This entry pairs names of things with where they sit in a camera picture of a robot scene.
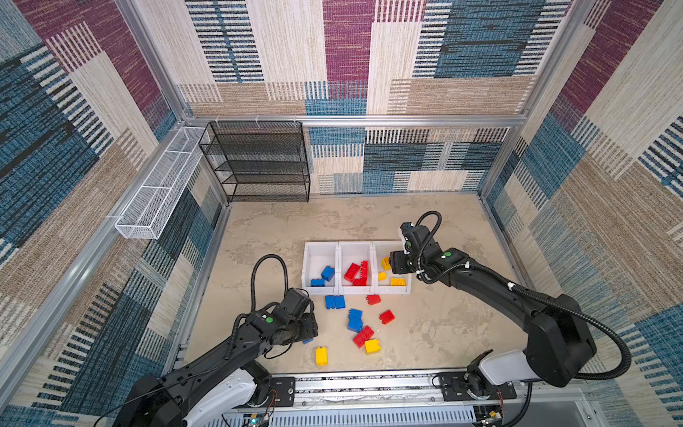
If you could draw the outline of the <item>red lego diagonal brick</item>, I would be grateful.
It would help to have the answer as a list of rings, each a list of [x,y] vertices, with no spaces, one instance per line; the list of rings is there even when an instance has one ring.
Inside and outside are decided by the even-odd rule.
[[[365,326],[354,336],[352,341],[358,348],[362,348],[367,341],[373,338],[374,334],[375,332],[371,327]]]

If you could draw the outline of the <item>large red lego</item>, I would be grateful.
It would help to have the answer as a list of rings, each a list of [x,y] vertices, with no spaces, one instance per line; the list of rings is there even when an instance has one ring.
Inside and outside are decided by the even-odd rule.
[[[359,275],[360,272],[360,265],[357,263],[351,263],[348,270],[346,270],[344,274],[344,279],[352,282],[354,279],[356,279]]]

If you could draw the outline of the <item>long red lego front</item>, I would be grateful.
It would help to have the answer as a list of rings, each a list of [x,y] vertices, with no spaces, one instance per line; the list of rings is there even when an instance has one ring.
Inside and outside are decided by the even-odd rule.
[[[363,261],[360,265],[360,276],[359,276],[359,282],[361,283],[361,286],[367,285],[368,276],[369,276],[369,264],[368,264],[368,261]]]

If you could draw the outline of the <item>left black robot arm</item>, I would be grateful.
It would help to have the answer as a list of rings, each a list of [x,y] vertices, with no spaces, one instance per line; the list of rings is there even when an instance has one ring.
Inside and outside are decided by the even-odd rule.
[[[145,375],[119,409],[115,426],[203,426],[223,411],[262,405],[271,374],[257,359],[275,346],[318,335],[315,304],[290,288],[282,302],[238,315],[231,335],[188,365],[161,377]]]

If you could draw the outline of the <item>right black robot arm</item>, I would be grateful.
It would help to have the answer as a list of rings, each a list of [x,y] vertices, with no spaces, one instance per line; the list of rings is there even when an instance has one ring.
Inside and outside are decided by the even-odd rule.
[[[526,346],[511,352],[480,354],[467,366],[469,391],[484,397],[494,387],[513,381],[543,381],[566,386],[596,354],[587,323],[570,313],[580,311],[567,295],[558,298],[521,287],[454,247],[443,251],[424,225],[400,226],[404,248],[391,253],[394,273],[414,273],[424,283],[434,280],[471,295],[512,320],[528,336]]]

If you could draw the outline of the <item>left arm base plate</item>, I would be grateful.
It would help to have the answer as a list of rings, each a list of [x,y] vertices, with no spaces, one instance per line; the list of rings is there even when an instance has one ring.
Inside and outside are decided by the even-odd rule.
[[[295,405],[296,379],[294,376],[272,377],[257,386],[248,407],[293,407]]]

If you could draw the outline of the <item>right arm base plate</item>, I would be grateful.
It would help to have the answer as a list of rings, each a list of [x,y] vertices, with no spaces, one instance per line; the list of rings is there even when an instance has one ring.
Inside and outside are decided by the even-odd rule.
[[[515,400],[512,384],[492,385],[483,376],[467,371],[440,372],[433,385],[442,393],[444,401]]]

